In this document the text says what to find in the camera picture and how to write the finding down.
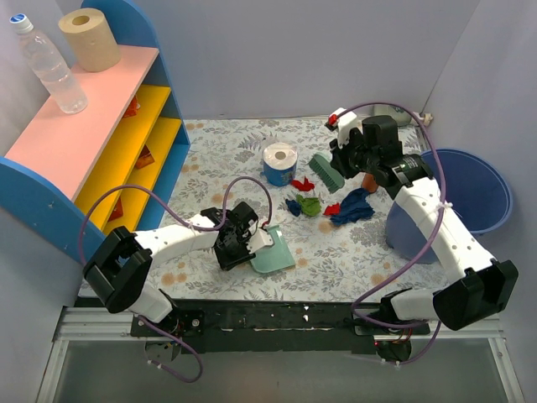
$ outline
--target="blue trash bin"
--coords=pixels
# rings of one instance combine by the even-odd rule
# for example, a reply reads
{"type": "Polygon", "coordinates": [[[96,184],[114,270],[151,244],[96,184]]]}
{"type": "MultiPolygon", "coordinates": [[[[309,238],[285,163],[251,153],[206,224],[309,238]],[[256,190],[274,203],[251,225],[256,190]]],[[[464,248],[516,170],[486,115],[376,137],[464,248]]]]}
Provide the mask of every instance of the blue trash bin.
{"type": "MultiPolygon", "coordinates": [[[[470,233],[478,236],[504,224],[513,210],[513,195],[505,179],[486,161],[459,149],[438,149],[446,176],[446,200],[470,233]]],[[[438,177],[433,154],[422,154],[438,177]]],[[[409,215],[394,202],[386,219],[386,242],[401,256],[412,259],[426,239],[409,215]]],[[[429,249],[419,263],[438,260],[429,249]]]]}

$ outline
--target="clear plastic bottle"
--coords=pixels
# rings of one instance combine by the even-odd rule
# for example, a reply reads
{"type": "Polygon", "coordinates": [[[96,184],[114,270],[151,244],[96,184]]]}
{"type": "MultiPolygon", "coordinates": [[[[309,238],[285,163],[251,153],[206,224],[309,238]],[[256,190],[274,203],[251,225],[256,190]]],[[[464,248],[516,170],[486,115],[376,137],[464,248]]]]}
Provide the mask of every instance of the clear plastic bottle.
{"type": "Polygon", "coordinates": [[[35,29],[24,14],[13,15],[9,21],[18,35],[24,59],[60,109],[65,113],[82,111],[87,106],[86,94],[52,41],[35,29]]]}

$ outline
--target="green dustpan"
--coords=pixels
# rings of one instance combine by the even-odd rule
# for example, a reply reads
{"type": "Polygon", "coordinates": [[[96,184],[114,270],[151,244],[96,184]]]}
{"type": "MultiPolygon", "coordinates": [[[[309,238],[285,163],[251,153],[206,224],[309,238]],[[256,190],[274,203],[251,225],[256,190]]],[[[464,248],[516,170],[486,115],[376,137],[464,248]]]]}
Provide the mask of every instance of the green dustpan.
{"type": "Polygon", "coordinates": [[[260,274],[267,274],[294,266],[295,258],[279,230],[279,225],[273,225],[266,230],[272,237],[274,245],[262,248],[255,253],[255,258],[250,260],[252,268],[260,274]]]}

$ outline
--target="tabletop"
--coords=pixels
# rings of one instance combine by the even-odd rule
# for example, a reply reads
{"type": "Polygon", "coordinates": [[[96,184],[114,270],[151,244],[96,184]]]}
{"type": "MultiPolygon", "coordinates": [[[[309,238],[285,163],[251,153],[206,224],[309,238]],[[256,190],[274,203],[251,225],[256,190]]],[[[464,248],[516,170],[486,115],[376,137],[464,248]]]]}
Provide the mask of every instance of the tabletop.
{"type": "MultiPolygon", "coordinates": [[[[298,190],[271,186],[263,178],[263,145],[277,139],[297,147],[296,179],[307,176],[315,183],[313,191],[300,194],[319,197],[322,211],[360,187],[363,174],[330,194],[308,167],[316,151],[328,153],[334,138],[323,123],[320,118],[188,121],[191,147],[169,201],[171,208],[189,218],[204,208],[221,207],[227,185],[237,176],[261,179],[274,203],[271,223],[279,224],[296,265],[270,275],[256,273],[249,263],[223,271],[212,251],[195,251],[151,269],[148,281],[173,298],[344,302],[355,300],[402,267],[406,260],[385,242],[385,221],[393,202],[383,189],[367,198],[375,211],[373,217],[335,227],[322,214],[291,215],[284,200],[295,199],[298,190]]],[[[405,153],[420,152],[414,127],[400,128],[399,139],[405,153]]],[[[232,188],[228,208],[239,202],[246,202],[260,217],[268,215],[266,196],[253,182],[238,182],[232,188]]],[[[172,223],[174,219],[166,213],[160,227],[172,223]]],[[[441,288],[446,282],[438,264],[417,264],[367,301],[379,301],[392,290],[441,288]]],[[[79,295],[95,296],[86,282],[79,295]]]]}

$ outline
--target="paper towel roll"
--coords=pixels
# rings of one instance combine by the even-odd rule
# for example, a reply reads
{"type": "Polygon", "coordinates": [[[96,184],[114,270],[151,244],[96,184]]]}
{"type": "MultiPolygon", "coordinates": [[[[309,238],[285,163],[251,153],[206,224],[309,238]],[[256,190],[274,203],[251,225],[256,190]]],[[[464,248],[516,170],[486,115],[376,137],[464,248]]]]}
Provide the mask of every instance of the paper towel roll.
{"type": "Polygon", "coordinates": [[[285,186],[296,174],[298,153],[296,147],[287,143],[271,144],[263,151],[263,172],[271,184],[285,186]]]}
{"type": "Polygon", "coordinates": [[[81,8],[65,15],[58,25],[84,70],[104,71],[121,59],[119,47],[102,11],[81,8]]]}

